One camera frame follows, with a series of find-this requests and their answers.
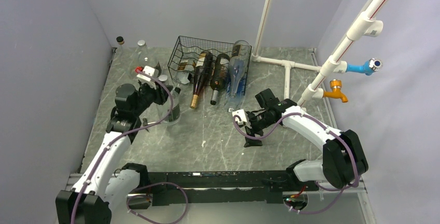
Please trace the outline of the clear bottle silver cap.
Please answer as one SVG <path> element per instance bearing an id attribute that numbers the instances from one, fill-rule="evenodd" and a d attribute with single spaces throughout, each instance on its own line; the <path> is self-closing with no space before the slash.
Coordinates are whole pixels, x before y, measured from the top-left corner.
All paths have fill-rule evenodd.
<path id="1" fill-rule="evenodd" d="M 159 60 L 153 56 L 152 54 L 149 53 L 148 49 L 147 49 L 147 45 L 145 40 L 139 40 L 137 42 L 138 45 L 138 66 L 141 67 L 145 67 L 145 66 L 149 66 L 149 67 L 153 67 L 158 71 L 158 76 L 160 76 L 162 74 L 162 67 L 160 65 Z"/>

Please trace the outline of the clear bottle blue medallion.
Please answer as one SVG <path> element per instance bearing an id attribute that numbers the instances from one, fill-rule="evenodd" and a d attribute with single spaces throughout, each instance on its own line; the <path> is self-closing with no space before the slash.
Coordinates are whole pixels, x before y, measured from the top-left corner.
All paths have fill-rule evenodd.
<path id="1" fill-rule="evenodd" d="M 125 45 L 125 39 L 122 36 L 116 37 L 116 42 L 119 45 L 119 62 L 126 69 L 127 75 L 130 79 L 135 80 L 137 76 L 137 72 L 135 71 L 137 68 L 135 62 L 135 53 L 127 45 Z"/>

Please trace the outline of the clear bottle dark neck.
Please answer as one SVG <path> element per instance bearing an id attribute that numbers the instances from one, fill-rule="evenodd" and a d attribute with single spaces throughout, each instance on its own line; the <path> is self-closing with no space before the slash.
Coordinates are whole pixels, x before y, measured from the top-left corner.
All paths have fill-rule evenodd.
<path id="1" fill-rule="evenodd" d="M 167 88 L 169 89 L 171 93 L 171 99 L 173 103 L 171 103 L 171 100 L 168 96 L 168 94 L 165 92 L 164 95 L 167 98 L 163 105 L 158 105 L 158 116 L 159 118 L 164 118 L 164 120 L 161 122 L 163 125 L 174 125 L 176 124 L 181 116 L 181 110 L 180 110 L 180 93 L 181 88 L 175 87 L 169 83 L 168 76 L 165 74 L 162 74 L 158 77 L 159 81 L 161 81 Z"/>

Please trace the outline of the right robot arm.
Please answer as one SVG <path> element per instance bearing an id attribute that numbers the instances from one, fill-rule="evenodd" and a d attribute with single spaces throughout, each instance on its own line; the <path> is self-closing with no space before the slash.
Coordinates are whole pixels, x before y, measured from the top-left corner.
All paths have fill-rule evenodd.
<path id="1" fill-rule="evenodd" d="M 322 153 L 318 160 L 299 160 L 287 168 L 286 184 L 299 190 L 306 182 L 326 181 L 336 189 L 355 186 L 362 174 L 368 171 L 368 162 L 359 136 L 352 130 L 341 131 L 308 114 L 290 99 L 280 100 L 270 89 L 255 97 L 259 110 L 234 111 L 237 126 L 244 127 L 244 147 L 262 146 L 262 139 L 278 125 L 289 128 Z"/>

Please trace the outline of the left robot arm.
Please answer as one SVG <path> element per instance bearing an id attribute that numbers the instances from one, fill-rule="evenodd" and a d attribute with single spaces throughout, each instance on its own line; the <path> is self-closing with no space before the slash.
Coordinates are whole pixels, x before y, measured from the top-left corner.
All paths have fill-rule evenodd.
<path id="1" fill-rule="evenodd" d="M 115 106 L 101 146 L 89 167 L 70 190 L 56 197 L 59 223 L 110 223 L 114 209 L 130 191 L 144 192 L 149 186 L 146 166 L 125 165 L 118 177 L 113 173 L 122 155 L 141 129 L 140 115 L 151 104 L 170 101 L 172 86 L 126 83 L 116 89 Z"/>

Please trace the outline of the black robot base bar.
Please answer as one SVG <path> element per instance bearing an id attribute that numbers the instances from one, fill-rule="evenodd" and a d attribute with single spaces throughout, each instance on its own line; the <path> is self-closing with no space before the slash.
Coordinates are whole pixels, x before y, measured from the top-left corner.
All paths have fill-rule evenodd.
<path id="1" fill-rule="evenodd" d="M 151 198 L 153 206 L 177 203 L 265 202 L 282 204 L 291 194 L 316 192 L 313 181 L 301 182 L 293 172 L 220 171 L 149 172 L 131 195 Z"/>

